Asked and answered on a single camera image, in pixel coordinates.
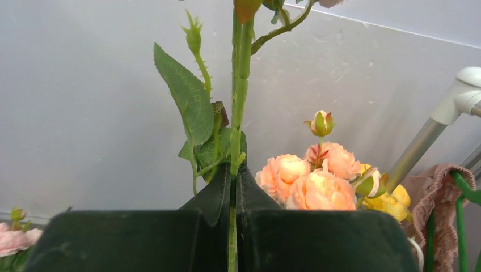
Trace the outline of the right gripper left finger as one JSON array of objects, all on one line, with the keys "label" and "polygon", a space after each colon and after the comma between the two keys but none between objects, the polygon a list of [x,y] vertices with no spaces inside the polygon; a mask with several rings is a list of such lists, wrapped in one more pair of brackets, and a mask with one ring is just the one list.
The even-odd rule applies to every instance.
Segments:
[{"label": "right gripper left finger", "polygon": [[229,165],[177,210],[56,215],[25,271],[227,271]]}]

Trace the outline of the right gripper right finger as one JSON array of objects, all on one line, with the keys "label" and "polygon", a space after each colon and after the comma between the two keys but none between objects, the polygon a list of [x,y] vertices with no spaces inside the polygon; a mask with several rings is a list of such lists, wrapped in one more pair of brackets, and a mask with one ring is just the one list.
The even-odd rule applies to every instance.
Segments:
[{"label": "right gripper right finger", "polygon": [[283,209],[246,166],[236,193],[239,271],[418,270],[404,232],[387,214]]}]

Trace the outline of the pink rose stem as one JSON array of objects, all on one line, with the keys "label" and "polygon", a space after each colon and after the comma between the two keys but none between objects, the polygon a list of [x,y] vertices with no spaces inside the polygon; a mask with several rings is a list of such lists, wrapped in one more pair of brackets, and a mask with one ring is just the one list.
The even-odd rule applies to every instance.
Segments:
[{"label": "pink rose stem", "polygon": [[23,271],[30,252],[43,234],[40,228],[32,228],[31,221],[24,222],[27,212],[14,207],[10,222],[1,223],[1,272]]},{"label": "pink rose stem", "polygon": [[305,123],[311,133],[319,138],[318,143],[308,147],[305,152],[304,159],[311,165],[311,168],[321,168],[336,177],[353,180],[361,171],[361,163],[342,145],[325,140],[335,126],[332,113],[319,110],[312,120],[307,120]]},{"label": "pink rose stem", "polygon": [[359,200],[381,196],[389,179],[377,168],[368,168],[353,183],[326,169],[311,169],[296,155],[269,158],[256,173],[257,185],[286,209],[356,210]]},{"label": "pink rose stem", "polygon": [[[226,265],[235,271],[237,259],[237,234],[235,215],[236,182],[239,168],[246,159],[242,150],[242,122],[248,92],[251,57],[269,40],[292,31],[309,15],[314,1],[307,1],[303,12],[291,20],[283,1],[234,1],[231,56],[231,116],[227,116],[220,101],[212,101],[212,79],[201,57],[201,29],[198,18],[189,17],[184,29],[189,50],[201,72],[201,78],[181,65],[158,44],[153,46],[154,64],[167,84],[184,126],[187,138],[179,156],[189,161],[192,178],[212,175],[217,167],[228,160],[230,165],[229,234]],[[273,20],[280,20],[280,28],[256,37],[255,15],[261,7],[273,11]]]}]

